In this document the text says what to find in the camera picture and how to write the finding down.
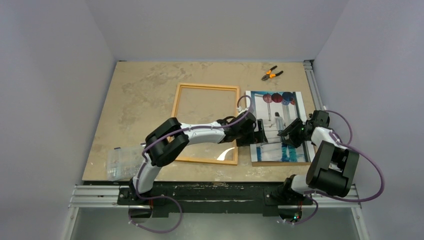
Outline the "photo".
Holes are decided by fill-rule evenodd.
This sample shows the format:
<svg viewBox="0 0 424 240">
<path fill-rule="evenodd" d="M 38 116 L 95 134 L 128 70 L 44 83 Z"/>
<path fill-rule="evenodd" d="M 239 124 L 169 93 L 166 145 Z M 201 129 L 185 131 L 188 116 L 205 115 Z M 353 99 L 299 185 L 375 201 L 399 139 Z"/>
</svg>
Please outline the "photo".
<svg viewBox="0 0 424 240">
<path fill-rule="evenodd" d="M 251 144 L 250 158 L 252 166 L 309 165 L 315 150 L 311 142 L 304 142 L 295 148 L 283 143 L 278 136 L 296 118 L 307 120 L 303 97 L 300 92 L 291 91 L 246 91 L 250 96 L 246 104 L 256 120 L 262 119 L 268 143 Z"/>
</svg>

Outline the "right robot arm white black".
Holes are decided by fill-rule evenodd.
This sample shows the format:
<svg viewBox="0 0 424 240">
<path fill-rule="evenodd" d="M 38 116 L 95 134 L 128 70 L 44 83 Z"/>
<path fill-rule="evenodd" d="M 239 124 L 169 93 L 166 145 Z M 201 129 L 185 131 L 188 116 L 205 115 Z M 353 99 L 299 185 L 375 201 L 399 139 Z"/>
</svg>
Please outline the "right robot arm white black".
<svg viewBox="0 0 424 240">
<path fill-rule="evenodd" d="M 295 119 L 278 134 L 282 143 L 298 148 L 311 142 L 317 147 L 307 174 L 291 175 L 277 188 L 277 195 L 288 204 L 304 200 L 304 194 L 320 192 L 331 197 L 348 195 L 359 161 L 359 153 L 342 145 L 329 127 L 329 113 L 315 110 L 309 119 Z"/>
</svg>

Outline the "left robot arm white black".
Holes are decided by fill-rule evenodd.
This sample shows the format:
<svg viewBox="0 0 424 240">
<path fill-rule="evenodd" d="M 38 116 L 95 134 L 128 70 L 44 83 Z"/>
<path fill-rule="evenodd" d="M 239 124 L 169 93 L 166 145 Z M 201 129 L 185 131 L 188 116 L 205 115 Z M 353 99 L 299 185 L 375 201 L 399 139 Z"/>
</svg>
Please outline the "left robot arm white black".
<svg viewBox="0 0 424 240">
<path fill-rule="evenodd" d="M 187 124 L 171 117 L 151 132 L 141 152 L 144 158 L 132 177 L 129 197 L 138 205 L 146 203 L 149 191 L 160 170 L 174 162 L 190 145 L 235 142 L 238 147 L 266 143 L 264 124 L 247 108 L 236 116 L 228 116 L 205 124 Z"/>
</svg>

